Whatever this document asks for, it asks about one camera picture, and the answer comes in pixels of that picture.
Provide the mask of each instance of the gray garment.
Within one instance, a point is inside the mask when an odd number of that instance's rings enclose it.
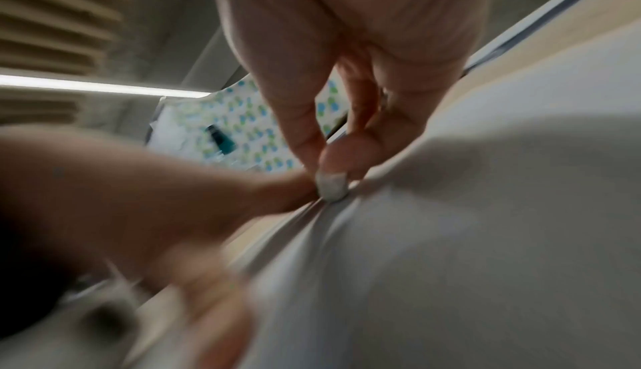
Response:
[[[241,367],[641,367],[639,69],[636,24],[436,116],[257,277]]]

